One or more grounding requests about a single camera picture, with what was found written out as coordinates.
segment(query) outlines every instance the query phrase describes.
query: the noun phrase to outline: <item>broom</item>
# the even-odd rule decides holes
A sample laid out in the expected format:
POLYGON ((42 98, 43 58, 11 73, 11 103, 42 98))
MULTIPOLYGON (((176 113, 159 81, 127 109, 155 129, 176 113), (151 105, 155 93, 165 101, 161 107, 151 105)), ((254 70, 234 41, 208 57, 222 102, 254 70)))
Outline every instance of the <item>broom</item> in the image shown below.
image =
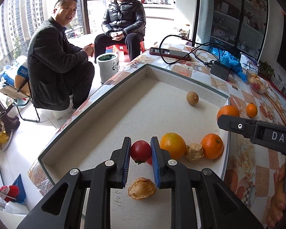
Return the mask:
POLYGON ((0 197, 6 202, 13 202, 19 195, 19 188, 16 185, 2 186, 0 188, 0 197))

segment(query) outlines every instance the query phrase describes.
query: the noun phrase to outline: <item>power adapter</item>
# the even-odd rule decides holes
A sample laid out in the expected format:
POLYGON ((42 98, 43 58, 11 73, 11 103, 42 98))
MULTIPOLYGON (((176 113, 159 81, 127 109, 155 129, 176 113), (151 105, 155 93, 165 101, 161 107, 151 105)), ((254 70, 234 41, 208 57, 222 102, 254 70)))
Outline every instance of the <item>power adapter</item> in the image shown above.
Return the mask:
POLYGON ((230 68, 218 61, 214 61, 210 73, 227 81, 230 74, 230 68))

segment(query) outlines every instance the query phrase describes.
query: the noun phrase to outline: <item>blue dustpan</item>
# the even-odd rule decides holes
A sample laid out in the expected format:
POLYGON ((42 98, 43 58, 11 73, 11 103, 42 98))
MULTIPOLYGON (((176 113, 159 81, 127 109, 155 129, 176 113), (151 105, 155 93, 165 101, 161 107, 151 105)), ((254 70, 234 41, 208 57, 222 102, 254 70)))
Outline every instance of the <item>blue dustpan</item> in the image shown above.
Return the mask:
POLYGON ((23 187, 23 183, 22 183, 22 179, 21 179, 21 174, 19 174, 19 176, 16 178, 13 185, 18 186, 18 188, 19 188, 19 195, 16 197, 16 200, 14 202, 21 204, 24 202, 24 199, 27 196, 26 192, 24 191, 24 187, 23 187))

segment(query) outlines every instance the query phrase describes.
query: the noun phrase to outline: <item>table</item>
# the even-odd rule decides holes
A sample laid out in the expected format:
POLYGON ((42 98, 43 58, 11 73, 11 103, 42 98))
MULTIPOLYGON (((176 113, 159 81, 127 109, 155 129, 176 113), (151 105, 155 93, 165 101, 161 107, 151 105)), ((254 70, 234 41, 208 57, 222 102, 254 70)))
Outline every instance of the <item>table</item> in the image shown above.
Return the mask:
MULTIPOLYGON (((162 47, 184 52, 191 51, 191 47, 184 44, 163 44, 162 47)), ((197 51, 197 55, 205 62, 214 59, 211 54, 203 51, 197 51)), ((166 61, 172 62, 173 59, 166 58, 166 61)), ((195 58, 192 58, 191 62, 180 61, 177 64, 167 65, 161 57, 152 56, 149 54, 149 51, 146 51, 110 78, 94 93, 93 98, 88 98, 57 131, 51 142, 93 102, 144 64, 171 70, 179 75, 200 81, 226 94, 230 99, 230 104, 239 109, 240 117, 242 118, 249 118, 246 114, 246 106, 252 102, 258 107, 258 115, 255 119, 283 125, 279 113, 269 99, 264 94, 258 94, 253 91, 237 75, 230 75, 227 81, 223 81, 210 74, 210 69, 195 58)), ((271 86, 268 93, 286 119, 286 112, 281 101, 271 86)), ((278 172, 284 161, 285 157, 281 153, 254 145, 242 135, 231 134, 224 182, 236 193, 262 224, 266 223, 265 217, 270 206, 271 197, 275 192, 278 172)), ((35 161, 28 175, 43 195, 53 187, 39 165, 38 160, 35 161)))

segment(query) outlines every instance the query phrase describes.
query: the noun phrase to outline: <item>dark gray coat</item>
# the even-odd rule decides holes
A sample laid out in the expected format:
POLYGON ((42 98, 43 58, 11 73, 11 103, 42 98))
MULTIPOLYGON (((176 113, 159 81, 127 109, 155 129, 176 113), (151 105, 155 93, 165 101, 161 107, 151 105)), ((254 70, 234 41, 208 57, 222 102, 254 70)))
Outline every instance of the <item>dark gray coat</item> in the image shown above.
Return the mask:
POLYGON ((31 38, 28 71, 36 108, 67 109, 70 99, 63 74, 88 58, 80 47, 68 42, 65 30, 50 17, 31 38))
POLYGON ((113 0, 105 12, 102 29, 106 36, 112 32, 123 31, 124 34, 141 33, 145 35, 145 11, 138 0, 125 0, 120 6, 113 0))

